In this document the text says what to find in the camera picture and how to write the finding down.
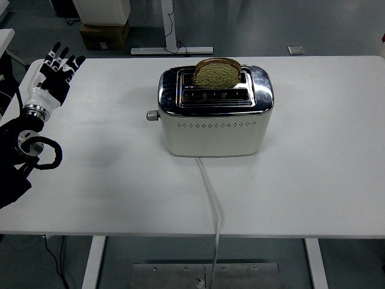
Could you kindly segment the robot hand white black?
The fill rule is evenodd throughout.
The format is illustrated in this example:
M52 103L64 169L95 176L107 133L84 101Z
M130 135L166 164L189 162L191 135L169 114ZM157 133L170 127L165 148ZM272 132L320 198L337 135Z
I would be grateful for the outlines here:
M69 48L60 50L61 43L54 44L42 64L35 71L28 86L29 98L24 109L36 108L46 113L62 106L70 90L70 82L86 57L66 57Z

